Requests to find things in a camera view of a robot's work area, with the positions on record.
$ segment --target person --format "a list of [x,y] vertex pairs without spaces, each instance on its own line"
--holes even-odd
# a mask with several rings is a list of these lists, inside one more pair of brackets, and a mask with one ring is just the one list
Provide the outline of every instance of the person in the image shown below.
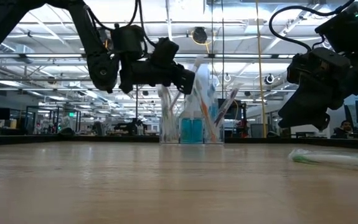
[[331,138],[347,139],[348,135],[352,132],[352,124],[348,120],[344,120],[341,123],[341,127],[334,129],[334,134]]

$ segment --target blue liquid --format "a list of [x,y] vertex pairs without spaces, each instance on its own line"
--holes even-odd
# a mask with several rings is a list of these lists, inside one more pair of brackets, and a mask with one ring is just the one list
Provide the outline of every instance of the blue liquid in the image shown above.
[[203,122],[200,118],[181,119],[181,143],[183,144],[202,144],[204,143]]
[[192,120],[192,143],[202,144],[204,143],[204,126],[201,119]]
[[191,139],[191,129],[192,129],[192,121],[189,118],[181,119],[181,130],[180,130],[180,140],[181,143],[190,144]]
[[218,104],[213,103],[212,106],[209,107],[209,114],[213,121],[215,120],[218,112],[219,112]]

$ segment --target table surface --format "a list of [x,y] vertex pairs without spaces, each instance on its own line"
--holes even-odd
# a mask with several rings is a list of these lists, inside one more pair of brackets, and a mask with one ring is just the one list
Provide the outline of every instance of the table surface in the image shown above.
[[0,146],[0,223],[358,223],[358,170],[289,161],[297,148],[328,149]]

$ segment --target yellow pole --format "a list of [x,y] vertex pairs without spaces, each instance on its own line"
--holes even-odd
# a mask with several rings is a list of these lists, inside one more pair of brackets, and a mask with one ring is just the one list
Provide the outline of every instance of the yellow pole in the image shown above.
[[263,122],[263,137],[267,136],[266,133],[266,116],[265,116],[265,96],[263,94],[263,82],[261,77],[261,43],[260,43],[260,28],[259,28],[259,0],[255,1],[256,3],[256,17],[258,21],[257,31],[258,31],[258,54],[259,54],[259,87],[260,87],[260,98],[261,98],[261,113],[262,113],[262,122]]

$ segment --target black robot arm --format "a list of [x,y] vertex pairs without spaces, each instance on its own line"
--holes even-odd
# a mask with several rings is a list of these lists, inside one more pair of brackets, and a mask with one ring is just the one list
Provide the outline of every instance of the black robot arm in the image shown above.
[[337,110],[348,96],[358,95],[358,5],[315,31],[333,50],[318,47],[293,57],[287,80],[299,86],[278,112],[282,128],[312,124],[323,130],[330,122],[327,109]]
[[358,62],[352,66],[348,58],[316,48],[293,58],[287,80],[299,86],[279,110],[279,125],[312,124],[323,130],[330,121],[327,109],[337,110],[348,96],[358,95]]
[[[120,88],[125,93],[130,92],[134,84],[170,86],[172,82],[179,91],[191,93],[195,74],[173,62],[178,45],[169,39],[162,39],[155,45],[155,51],[149,60],[140,63],[138,60],[144,57],[141,48],[144,31],[138,26],[119,27],[116,24],[111,31],[113,50],[110,52],[101,42],[100,35],[92,24],[89,8],[83,0],[0,0],[0,44],[27,12],[44,4],[66,9],[70,13],[87,56],[90,78],[99,90],[112,92],[121,64]],[[147,64],[149,73],[140,70],[136,67],[137,64],[141,68]],[[155,71],[158,71],[157,77],[152,73]]]

